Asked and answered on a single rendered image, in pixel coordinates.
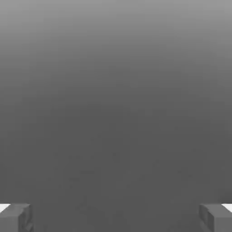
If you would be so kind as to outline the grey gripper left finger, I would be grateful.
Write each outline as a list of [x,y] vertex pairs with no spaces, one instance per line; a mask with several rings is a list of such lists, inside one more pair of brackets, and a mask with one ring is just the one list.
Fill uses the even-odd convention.
[[32,205],[0,203],[0,232],[34,232]]

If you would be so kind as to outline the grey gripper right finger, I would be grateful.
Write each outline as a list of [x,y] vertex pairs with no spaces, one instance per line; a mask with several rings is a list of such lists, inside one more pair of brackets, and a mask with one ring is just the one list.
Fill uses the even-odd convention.
[[232,232],[232,203],[200,204],[198,216],[203,232]]

